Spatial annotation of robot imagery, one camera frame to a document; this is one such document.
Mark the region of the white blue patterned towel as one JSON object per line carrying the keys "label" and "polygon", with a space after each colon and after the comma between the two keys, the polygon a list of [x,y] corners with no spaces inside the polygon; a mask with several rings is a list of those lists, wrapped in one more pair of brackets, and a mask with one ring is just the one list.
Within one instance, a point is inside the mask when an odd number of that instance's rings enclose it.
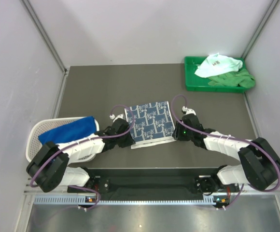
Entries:
{"label": "white blue patterned towel", "polygon": [[155,146],[174,141],[174,122],[168,101],[156,101],[130,106],[125,110],[129,124],[134,123],[130,134],[135,141],[132,149]]}

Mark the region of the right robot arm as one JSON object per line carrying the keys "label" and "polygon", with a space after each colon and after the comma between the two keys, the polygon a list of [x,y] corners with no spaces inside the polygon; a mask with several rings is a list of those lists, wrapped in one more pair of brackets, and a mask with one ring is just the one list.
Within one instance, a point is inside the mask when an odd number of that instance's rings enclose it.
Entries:
{"label": "right robot arm", "polygon": [[263,192],[280,187],[280,157],[262,137],[244,140],[204,129],[192,113],[177,119],[173,137],[178,141],[191,141],[197,147],[222,153],[240,162],[237,166],[219,167],[210,182],[216,191],[224,190],[229,184],[248,184]]}

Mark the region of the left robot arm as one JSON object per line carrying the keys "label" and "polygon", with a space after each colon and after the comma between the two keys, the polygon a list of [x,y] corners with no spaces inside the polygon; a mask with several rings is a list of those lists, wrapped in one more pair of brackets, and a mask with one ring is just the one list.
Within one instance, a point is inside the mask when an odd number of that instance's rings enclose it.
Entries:
{"label": "left robot arm", "polygon": [[58,186],[76,186],[91,191],[94,178],[84,168],[71,168],[72,163],[90,160],[115,146],[121,148],[135,143],[130,134],[131,125],[123,118],[116,118],[105,130],[68,143],[46,142],[27,166],[30,186],[51,192]]}

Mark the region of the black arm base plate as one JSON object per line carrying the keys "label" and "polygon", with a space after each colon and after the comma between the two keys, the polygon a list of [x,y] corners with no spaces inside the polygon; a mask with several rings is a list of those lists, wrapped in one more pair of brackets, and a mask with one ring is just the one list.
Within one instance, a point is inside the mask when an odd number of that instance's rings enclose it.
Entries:
{"label": "black arm base plate", "polygon": [[238,187],[234,184],[223,185],[216,177],[191,175],[94,176],[85,183],[84,187],[100,194],[113,193],[120,189],[184,189],[192,194],[238,191]]}

